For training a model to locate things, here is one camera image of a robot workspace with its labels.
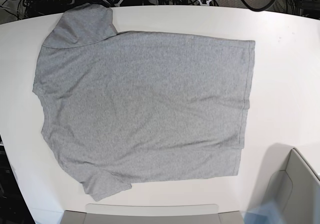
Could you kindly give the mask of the grey T-shirt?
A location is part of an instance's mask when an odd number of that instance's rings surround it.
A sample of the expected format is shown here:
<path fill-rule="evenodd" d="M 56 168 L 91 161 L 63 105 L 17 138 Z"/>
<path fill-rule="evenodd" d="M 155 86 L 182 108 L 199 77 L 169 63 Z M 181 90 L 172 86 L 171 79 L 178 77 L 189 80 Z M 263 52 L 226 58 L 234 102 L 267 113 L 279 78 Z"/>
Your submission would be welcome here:
<path fill-rule="evenodd" d="M 122 32 L 110 8 L 66 11 L 42 44 L 42 136 L 95 201 L 134 183 L 235 176 L 254 41 Z"/>

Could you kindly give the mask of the beige bin at right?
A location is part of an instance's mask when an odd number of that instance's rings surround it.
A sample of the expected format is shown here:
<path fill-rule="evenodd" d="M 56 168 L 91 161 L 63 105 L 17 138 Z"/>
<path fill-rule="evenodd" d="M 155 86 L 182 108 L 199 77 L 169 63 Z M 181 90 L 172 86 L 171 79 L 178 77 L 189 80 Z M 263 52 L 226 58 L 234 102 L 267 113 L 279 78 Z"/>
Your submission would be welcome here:
<path fill-rule="evenodd" d="M 270 223 L 319 223 L 320 178 L 292 149 L 284 170 L 270 178 L 265 200 Z"/>

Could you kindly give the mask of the beige bin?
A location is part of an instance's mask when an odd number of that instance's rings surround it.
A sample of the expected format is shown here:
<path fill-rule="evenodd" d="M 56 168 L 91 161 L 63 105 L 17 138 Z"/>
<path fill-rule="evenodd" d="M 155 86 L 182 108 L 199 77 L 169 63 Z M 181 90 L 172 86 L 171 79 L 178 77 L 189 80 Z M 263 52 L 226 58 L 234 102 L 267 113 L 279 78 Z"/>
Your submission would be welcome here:
<path fill-rule="evenodd" d="M 292 149 L 284 170 L 270 178 L 265 200 L 270 223 L 319 223 L 320 178 Z"/>
<path fill-rule="evenodd" d="M 87 204 L 84 212 L 66 210 L 61 223 L 244 223 L 239 211 L 219 213 L 216 204 L 128 206 Z"/>

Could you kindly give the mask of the beige bin at bottom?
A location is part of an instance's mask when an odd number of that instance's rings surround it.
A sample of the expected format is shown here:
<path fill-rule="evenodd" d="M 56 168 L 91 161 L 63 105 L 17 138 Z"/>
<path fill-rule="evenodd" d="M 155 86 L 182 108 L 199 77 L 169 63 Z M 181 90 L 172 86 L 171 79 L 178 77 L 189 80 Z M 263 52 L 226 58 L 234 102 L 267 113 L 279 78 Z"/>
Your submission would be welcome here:
<path fill-rule="evenodd" d="M 84 212 L 66 210 L 61 223 L 244 223 L 239 211 L 219 213 L 216 204 L 128 206 L 87 204 Z"/>

